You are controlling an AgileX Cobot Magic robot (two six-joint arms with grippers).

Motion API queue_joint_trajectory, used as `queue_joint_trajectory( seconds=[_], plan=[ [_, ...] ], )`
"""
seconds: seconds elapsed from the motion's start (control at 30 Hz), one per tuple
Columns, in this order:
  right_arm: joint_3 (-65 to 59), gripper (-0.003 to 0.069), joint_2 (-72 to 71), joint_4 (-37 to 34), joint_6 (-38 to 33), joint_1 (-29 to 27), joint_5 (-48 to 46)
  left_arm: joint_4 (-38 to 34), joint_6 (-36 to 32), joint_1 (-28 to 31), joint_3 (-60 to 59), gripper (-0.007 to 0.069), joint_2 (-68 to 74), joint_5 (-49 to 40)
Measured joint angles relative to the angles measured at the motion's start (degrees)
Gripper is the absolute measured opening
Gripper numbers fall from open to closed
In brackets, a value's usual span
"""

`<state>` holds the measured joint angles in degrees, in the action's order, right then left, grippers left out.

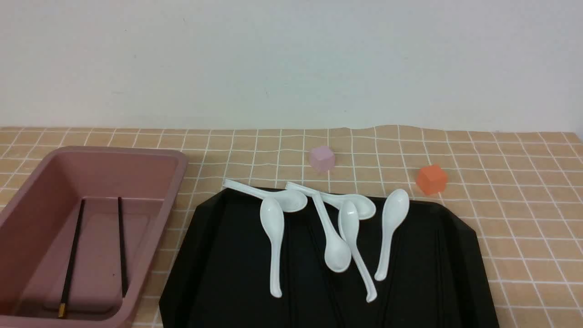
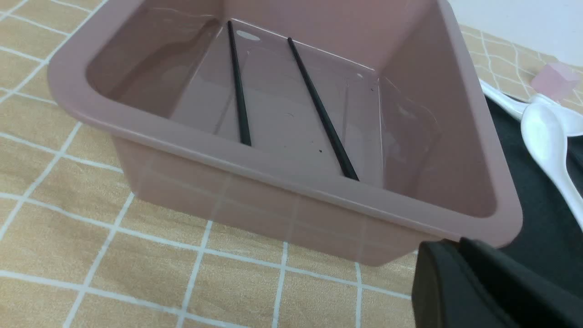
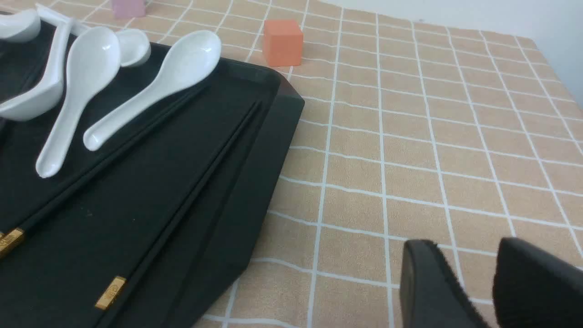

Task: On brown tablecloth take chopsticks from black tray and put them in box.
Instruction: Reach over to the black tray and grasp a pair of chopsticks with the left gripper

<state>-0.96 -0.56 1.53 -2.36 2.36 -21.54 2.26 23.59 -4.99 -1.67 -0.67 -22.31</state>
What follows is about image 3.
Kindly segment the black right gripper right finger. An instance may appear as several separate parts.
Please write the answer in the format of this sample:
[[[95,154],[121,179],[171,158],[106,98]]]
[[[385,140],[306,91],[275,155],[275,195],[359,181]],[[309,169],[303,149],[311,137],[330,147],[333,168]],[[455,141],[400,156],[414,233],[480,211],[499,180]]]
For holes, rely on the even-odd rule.
[[[583,272],[526,240],[504,237],[493,300],[501,328],[580,328]]]

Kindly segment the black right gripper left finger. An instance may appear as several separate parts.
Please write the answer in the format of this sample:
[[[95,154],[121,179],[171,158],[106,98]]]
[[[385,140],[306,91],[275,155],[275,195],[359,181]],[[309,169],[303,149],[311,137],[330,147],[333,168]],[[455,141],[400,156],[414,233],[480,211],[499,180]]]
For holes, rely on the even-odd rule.
[[[487,328],[437,244],[404,243],[400,275],[404,328]]]

